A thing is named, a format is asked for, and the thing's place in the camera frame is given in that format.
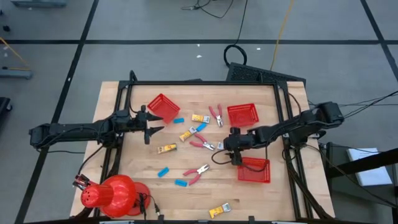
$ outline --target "red plastic basket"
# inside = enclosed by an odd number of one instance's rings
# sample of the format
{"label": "red plastic basket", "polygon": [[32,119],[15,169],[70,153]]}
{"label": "red plastic basket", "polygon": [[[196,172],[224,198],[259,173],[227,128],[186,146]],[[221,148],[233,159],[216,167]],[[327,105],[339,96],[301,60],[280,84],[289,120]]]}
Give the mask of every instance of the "red plastic basket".
{"label": "red plastic basket", "polygon": [[231,126],[242,127],[254,125],[259,122],[259,116],[257,115],[256,107],[254,103],[248,103],[245,105],[229,106],[228,117]]}
{"label": "red plastic basket", "polygon": [[262,169],[264,165],[266,168],[262,172],[255,172],[247,167],[238,166],[238,180],[271,183],[271,164],[268,159],[244,157],[242,160],[244,165],[254,170]]}
{"label": "red plastic basket", "polygon": [[156,96],[148,104],[148,108],[155,115],[162,117],[166,124],[173,120],[180,111],[180,108],[163,94]]}

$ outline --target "red lamp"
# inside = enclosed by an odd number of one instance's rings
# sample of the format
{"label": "red lamp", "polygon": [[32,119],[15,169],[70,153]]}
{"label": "red lamp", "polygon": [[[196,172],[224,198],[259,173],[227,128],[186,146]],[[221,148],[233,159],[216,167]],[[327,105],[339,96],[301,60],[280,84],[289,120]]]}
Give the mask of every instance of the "red lamp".
{"label": "red lamp", "polygon": [[[134,182],[129,176],[114,175],[102,184],[89,181],[89,186],[83,189],[80,200],[85,207],[99,208],[108,217],[122,217],[124,215],[139,215],[141,213],[136,199],[139,193],[150,195],[145,184]],[[144,206],[150,204],[150,197],[146,197]]]}

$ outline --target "wooden tabletop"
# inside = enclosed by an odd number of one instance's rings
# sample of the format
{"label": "wooden tabletop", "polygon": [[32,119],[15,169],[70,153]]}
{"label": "wooden tabletop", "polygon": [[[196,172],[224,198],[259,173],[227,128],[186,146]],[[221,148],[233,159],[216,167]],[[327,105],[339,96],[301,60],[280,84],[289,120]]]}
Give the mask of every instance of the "wooden tabletop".
{"label": "wooden tabletop", "polygon": [[[103,82],[93,121],[104,119],[113,112],[117,86],[118,82]],[[289,93],[296,97],[302,109],[308,109],[303,83],[290,82],[288,86]],[[151,137],[150,145],[144,144],[143,133],[127,133],[124,138],[119,173],[130,176],[135,182],[146,184],[166,220],[209,220],[211,219],[209,210],[227,202],[232,211],[217,216],[215,220],[247,220],[250,215],[254,215],[256,220],[294,220],[286,164],[281,156],[283,145],[280,138],[268,149],[271,161],[270,184],[239,181],[236,166],[217,165],[211,161],[212,151],[193,147],[189,145],[189,141],[181,142],[178,138],[189,127],[200,125],[200,123],[190,121],[192,114],[211,116],[208,106],[216,107],[218,103],[221,103],[223,107],[224,126],[219,128],[216,120],[211,117],[210,124],[201,132],[201,135],[215,146],[229,134],[227,106],[254,103],[259,115],[259,122],[254,126],[277,124],[279,120],[273,87],[139,85],[134,86],[132,91],[133,109],[138,110],[141,105],[148,105],[159,93],[165,94],[181,108],[177,117],[184,118],[185,122],[169,123]],[[282,107],[285,108],[282,92],[280,95]],[[297,115],[298,107],[293,99],[290,100],[293,102],[294,115]],[[163,125],[163,121],[149,123],[152,127]],[[177,151],[157,153],[158,146],[174,142],[178,145]],[[309,140],[308,144],[317,147],[316,140]],[[96,142],[89,142],[85,158],[97,148]],[[102,150],[95,155],[82,170],[82,173],[94,182],[100,180],[104,152],[105,150]],[[310,147],[302,149],[301,152],[308,189],[325,211],[334,216],[319,152]],[[243,151],[242,155],[264,158],[265,152],[263,149],[252,149]],[[216,159],[227,161],[229,158],[219,154]],[[174,184],[175,179],[189,180],[190,178],[185,178],[182,174],[189,169],[198,169],[204,164],[209,164],[210,169],[202,174],[197,183],[188,187]],[[169,173],[163,178],[158,178],[157,173],[164,167],[170,169]],[[81,190],[77,189],[71,215],[76,215],[83,208],[80,194]],[[298,197],[302,216],[305,217],[305,207],[299,189]],[[143,216],[123,218],[143,219]],[[147,210],[147,218],[157,219],[152,202]]]}

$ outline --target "yellow box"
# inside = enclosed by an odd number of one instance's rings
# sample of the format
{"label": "yellow box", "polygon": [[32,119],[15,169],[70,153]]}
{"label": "yellow box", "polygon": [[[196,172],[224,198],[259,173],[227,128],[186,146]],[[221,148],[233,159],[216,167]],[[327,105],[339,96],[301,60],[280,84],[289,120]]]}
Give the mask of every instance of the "yellow box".
{"label": "yellow box", "polygon": [[157,148],[157,153],[158,154],[160,154],[160,153],[165,153],[165,152],[170,152],[170,151],[173,151],[173,150],[177,150],[177,144],[169,144],[169,145],[166,145],[166,146],[161,146],[161,147],[158,147]]}
{"label": "yellow box", "polygon": [[192,115],[192,121],[209,123],[210,122],[210,117],[209,116],[193,114]]}
{"label": "yellow box", "polygon": [[197,130],[194,127],[189,128],[188,131],[185,131],[181,136],[180,139],[181,141],[185,141],[187,138],[189,138],[191,135],[195,134]]}
{"label": "yellow box", "polygon": [[222,206],[219,206],[219,207],[209,210],[209,213],[210,213],[210,217],[214,218],[221,213],[229,212],[229,211],[231,211],[231,207],[229,206],[228,203],[225,203]]}

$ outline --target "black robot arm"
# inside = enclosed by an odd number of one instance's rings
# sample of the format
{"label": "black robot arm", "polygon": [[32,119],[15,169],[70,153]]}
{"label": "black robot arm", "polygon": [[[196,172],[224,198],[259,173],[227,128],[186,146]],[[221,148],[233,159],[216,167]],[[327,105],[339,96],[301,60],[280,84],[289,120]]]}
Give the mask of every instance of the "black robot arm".
{"label": "black robot arm", "polygon": [[283,134],[289,134],[292,146],[303,146],[310,135],[321,129],[338,127],[343,121],[336,103],[320,103],[279,124],[249,129],[247,134],[241,134],[239,128],[231,128],[231,134],[224,139],[224,148],[230,152],[233,165],[242,165],[240,152],[245,149],[266,147]]}
{"label": "black robot arm", "polygon": [[146,112],[145,105],[136,112],[135,118],[130,116],[128,109],[114,112],[111,116],[86,124],[42,124],[29,130],[30,145],[34,148],[51,146],[57,142],[94,141],[103,146],[110,146],[117,136],[127,132],[144,132],[145,144],[149,138],[163,127],[147,128],[147,121],[163,118]]}

